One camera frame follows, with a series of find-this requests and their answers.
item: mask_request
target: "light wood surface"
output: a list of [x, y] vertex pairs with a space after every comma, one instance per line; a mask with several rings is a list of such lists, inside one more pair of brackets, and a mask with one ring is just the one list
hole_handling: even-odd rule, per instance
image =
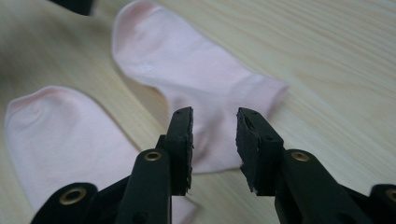
[[[286, 148], [313, 153], [364, 194], [396, 184], [394, 1], [158, 2], [247, 68], [290, 84], [270, 118]], [[0, 0], [0, 118], [12, 99], [67, 86], [105, 108], [137, 148], [153, 147], [167, 128], [166, 102], [126, 79], [110, 54], [114, 18], [128, 3], [97, 1], [93, 16], [81, 17], [46, 0]], [[195, 175], [189, 198], [199, 206], [193, 223], [278, 222], [273, 199], [251, 194], [239, 171]], [[0, 223], [33, 215], [1, 129]]]

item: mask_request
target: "wooden table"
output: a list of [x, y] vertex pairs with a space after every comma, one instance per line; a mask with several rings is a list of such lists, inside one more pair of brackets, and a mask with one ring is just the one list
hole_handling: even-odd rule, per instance
[[[286, 148], [313, 153], [364, 194], [396, 184], [394, 1], [158, 2], [247, 68], [290, 84], [270, 119]], [[153, 147], [167, 129], [166, 102], [124, 78], [110, 54], [114, 18], [128, 3], [97, 1], [82, 17], [45, 0], [0, 0], [0, 118], [12, 99], [67, 86], [102, 105], [139, 149]], [[34, 214], [0, 136], [0, 223], [28, 223]], [[237, 170], [195, 175], [188, 197], [199, 206], [193, 223], [277, 223], [273, 199], [251, 194]]]

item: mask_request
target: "light pink sock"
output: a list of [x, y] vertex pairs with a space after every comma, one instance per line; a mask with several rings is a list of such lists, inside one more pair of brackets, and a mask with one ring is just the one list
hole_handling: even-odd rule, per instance
[[134, 1], [120, 12], [112, 45], [122, 72], [158, 89], [169, 116], [181, 107], [194, 109], [195, 173], [239, 167], [234, 142], [238, 107], [268, 116], [287, 90], [283, 82], [249, 72], [178, 15], [151, 1]]
[[[138, 154], [100, 106], [64, 87], [46, 87], [10, 102], [6, 139], [35, 212], [65, 185], [89, 182], [100, 190], [121, 180], [132, 172]], [[173, 207], [174, 223], [187, 223], [195, 209], [184, 198], [175, 198]]]

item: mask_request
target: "sock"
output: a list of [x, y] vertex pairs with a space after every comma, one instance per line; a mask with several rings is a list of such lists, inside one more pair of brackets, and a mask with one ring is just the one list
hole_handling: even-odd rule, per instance
[[287, 85], [253, 74], [172, 11], [134, 1], [116, 18], [113, 57], [125, 76], [156, 88], [172, 112], [194, 109], [194, 173], [239, 167], [235, 132], [238, 107], [265, 117]]
[[[10, 102], [6, 139], [35, 212], [65, 185], [88, 182], [101, 190], [123, 179], [138, 154], [99, 105], [64, 87], [46, 87]], [[186, 223], [195, 209], [184, 198], [176, 198], [173, 207], [174, 223]]]

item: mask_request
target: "brass screw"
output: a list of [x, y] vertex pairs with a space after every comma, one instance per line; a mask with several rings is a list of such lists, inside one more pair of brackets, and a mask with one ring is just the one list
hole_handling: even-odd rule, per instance
[[309, 161], [309, 157], [303, 152], [292, 152], [291, 156], [297, 161]]
[[65, 192], [61, 198], [59, 198], [59, 203], [63, 205], [78, 203], [85, 195], [87, 195], [87, 190], [82, 187], [76, 187]]
[[157, 161], [159, 160], [161, 157], [163, 156], [163, 154], [159, 153], [159, 152], [149, 152], [148, 154], [145, 155], [145, 160], [146, 161]]
[[394, 203], [396, 203], [396, 189], [387, 189], [385, 193], [387, 194], [388, 198], [390, 198]]

